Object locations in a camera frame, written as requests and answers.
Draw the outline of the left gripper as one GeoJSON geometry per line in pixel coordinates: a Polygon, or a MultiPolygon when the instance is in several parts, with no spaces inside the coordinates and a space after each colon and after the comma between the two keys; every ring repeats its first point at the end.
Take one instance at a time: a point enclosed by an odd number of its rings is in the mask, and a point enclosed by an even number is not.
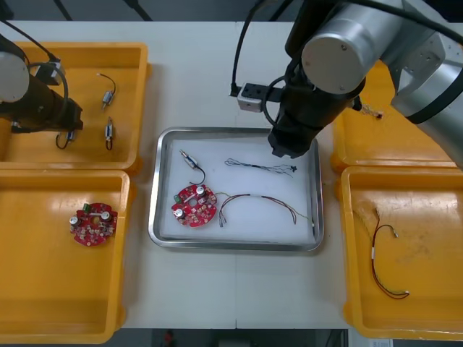
{"type": "Polygon", "coordinates": [[[83,130],[81,107],[71,98],[65,98],[51,91],[51,115],[47,119],[46,131],[71,132],[83,130]]]}

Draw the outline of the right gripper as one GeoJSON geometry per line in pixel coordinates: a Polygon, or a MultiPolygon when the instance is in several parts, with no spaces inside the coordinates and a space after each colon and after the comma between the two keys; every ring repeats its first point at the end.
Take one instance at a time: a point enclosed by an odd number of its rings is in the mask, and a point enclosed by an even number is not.
{"type": "Polygon", "coordinates": [[[291,114],[279,110],[276,126],[272,126],[268,143],[277,157],[291,159],[304,155],[318,133],[326,126],[326,116],[320,112],[291,114]]]}

